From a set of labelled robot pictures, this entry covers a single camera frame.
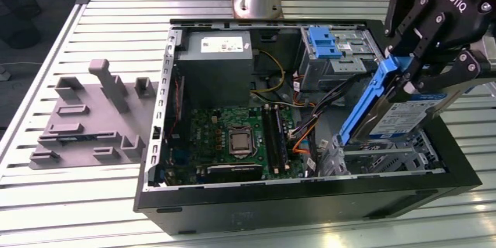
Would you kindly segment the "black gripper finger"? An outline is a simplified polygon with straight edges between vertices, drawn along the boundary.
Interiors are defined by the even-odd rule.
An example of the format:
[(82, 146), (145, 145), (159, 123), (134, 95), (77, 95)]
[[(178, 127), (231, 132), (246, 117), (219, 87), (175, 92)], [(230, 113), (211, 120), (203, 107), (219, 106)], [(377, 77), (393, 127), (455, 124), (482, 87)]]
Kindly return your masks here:
[(463, 91), (490, 80), (490, 62), (478, 50), (462, 50), (454, 60), (434, 64), (431, 60), (411, 58), (401, 76), (401, 92), (427, 94)]
[(446, 10), (446, 0), (389, 0), (383, 22), (385, 55), (439, 59), (442, 52), (435, 50), (435, 40), (445, 16), (437, 22), (435, 13)]

